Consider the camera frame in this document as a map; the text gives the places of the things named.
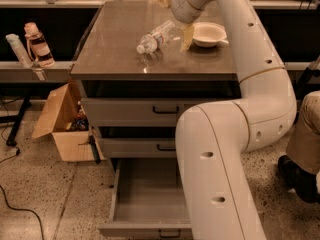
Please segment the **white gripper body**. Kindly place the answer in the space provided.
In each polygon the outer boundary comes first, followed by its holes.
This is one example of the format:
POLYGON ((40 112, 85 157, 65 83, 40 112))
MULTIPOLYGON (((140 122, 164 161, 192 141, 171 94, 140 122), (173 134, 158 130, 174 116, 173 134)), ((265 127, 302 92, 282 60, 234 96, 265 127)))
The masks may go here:
POLYGON ((203 0, 171 0, 171 12, 175 19, 185 23, 193 23, 202 13, 203 0))

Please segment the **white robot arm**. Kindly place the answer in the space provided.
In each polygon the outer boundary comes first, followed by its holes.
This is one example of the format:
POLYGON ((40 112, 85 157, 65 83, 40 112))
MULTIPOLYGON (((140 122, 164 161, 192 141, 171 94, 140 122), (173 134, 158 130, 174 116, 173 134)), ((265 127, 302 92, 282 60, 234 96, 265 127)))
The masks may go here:
POLYGON ((174 17, 194 22, 219 5, 241 96, 187 109, 176 126, 177 161, 193 240, 266 240, 241 154, 279 140, 292 126, 293 87, 249 0, 169 0, 174 17))

